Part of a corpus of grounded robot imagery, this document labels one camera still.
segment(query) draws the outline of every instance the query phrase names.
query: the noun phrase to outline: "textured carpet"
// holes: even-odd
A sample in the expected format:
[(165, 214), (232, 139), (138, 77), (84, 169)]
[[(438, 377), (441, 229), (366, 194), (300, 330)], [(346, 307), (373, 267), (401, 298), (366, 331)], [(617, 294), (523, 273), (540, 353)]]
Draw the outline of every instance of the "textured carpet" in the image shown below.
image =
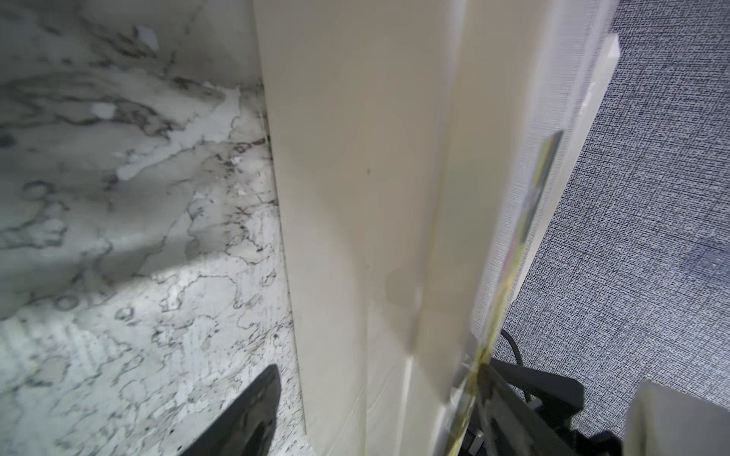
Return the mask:
[[(651, 379), (730, 408), (730, 2), (622, 1), (621, 58), (504, 327), (623, 434)], [(511, 360), (500, 340), (495, 356)]]

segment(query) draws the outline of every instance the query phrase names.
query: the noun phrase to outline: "white marble surface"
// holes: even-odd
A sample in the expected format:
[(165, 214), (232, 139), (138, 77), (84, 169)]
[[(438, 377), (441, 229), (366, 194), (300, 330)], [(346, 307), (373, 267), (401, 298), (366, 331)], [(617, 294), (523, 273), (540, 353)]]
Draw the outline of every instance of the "white marble surface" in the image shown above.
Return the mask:
[[(252, 87), (261, 82), (253, 0), (0, 1), (4, 11), (12, 11), (15, 5), (33, 7), (40, 13), (43, 21), (37, 25), (44, 27), (40, 31), (63, 33), (61, 39), (59, 35), (51, 36), (55, 51), (61, 53), (73, 47), (68, 42), (58, 46), (70, 32), (63, 27), (68, 23), (66, 19), (73, 18), (78, 22), (73, 34), (98, 38), (93, 43), (94, 50), (103, 51), (114, 62), (135, 61), (137, 67), (155, 69), (169, 77), (210, 81), (226, 87)], [(0, 30), (0, 36), (7, 32)], [(0, 55), (17, 50), (16, 44), (10, 49), (3, 46)], [(35, 43), (39, 47), (45, 44), (47, 40)], [(35, 61), (39, 54), (33, 52), (27, 57), (28, 61)], [(53, 60), (61, 54), (48, 57)], [(0, 68), (0, 74), (12, 71), (13, 68)]]
[(312, 454), (263, 92), (0, 12), (2, 454), (174, 455), (270, 363), (270, 454)]

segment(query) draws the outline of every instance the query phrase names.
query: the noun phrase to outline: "marble veining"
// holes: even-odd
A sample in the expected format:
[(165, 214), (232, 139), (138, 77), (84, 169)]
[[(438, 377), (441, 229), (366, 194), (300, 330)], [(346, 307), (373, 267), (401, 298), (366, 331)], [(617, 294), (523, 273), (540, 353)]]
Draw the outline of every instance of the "marble veining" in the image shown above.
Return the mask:
[(95, 43), (0, 86), (3, 454), (174, 455), (270, 363), (270, 454), (313, 454), (262, 89), (92, 64)]

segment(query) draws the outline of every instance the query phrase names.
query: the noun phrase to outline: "black cable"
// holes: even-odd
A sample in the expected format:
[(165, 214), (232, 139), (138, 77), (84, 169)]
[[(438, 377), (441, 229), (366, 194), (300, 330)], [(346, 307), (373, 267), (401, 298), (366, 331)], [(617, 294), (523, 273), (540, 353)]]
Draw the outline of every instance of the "black cable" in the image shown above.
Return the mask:
[[(504, 337), (507, 340), (507, 343), (512, 347), (512, 353), (515, 354), (515, 361), (517, 362), (518, 366), (524, 366), (522, 363), (522, 354), (520, 353), (520, 349), (517, 347), (517, 342), (515, 342), (515, 339), (512, 337), (512, 335), (508, 332), (506, 332), (504, 329), (499, 332), (502, 337)], [(525, 402), (530, 401), (530, 396), (522, 392), (525, 395)]]

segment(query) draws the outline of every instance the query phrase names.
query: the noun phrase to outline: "transparent plastic sheet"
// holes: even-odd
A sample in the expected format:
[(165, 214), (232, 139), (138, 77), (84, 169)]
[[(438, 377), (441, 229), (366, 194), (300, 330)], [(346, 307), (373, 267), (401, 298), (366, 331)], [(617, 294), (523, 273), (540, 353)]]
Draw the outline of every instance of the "transparent plastic sheet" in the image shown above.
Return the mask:
[(571, 136), (569, 82), (601, 9), (416, 3), (256, 5), (307, 434), (323, 454), (443, 450), (448, 393), (466, 386), (454, 370), (466, 378), (482, 333), (464, 350), (474, 294), (489, 310), (542, 141)]
[(502, 269), (499, 273), (496, 293), (494, 294), (486, 324), (482, 336), (474, 351), (471, 366), (462, 382), (461, 394), (458, 405), (451, 422), (447, 443), (444, 451), (445, 456), (457, 456), (464, 431), (472, 416), (475, 398), (477, 397), (477, 374), (479, 367), (489, 361), (496, 337), (499, 335), (500, 323), (507, 308), (507, 300), (510, 296), (512, 286), (517, 279), (522, 258), (527, 246), (527, 238), (530, 234), (535, 214), (540, 203), (545, 186), (548, 183), (550, 170), (555, 162), (555, 157), (560, 146), (564, 132), (562, 130), (553, 134), (543, 142), (535, 165), (535, 170), (530, 181), (530, 188), (520, 212), (520, 218), (512, 234), (510, 248), (507, 257), (504, 259)]

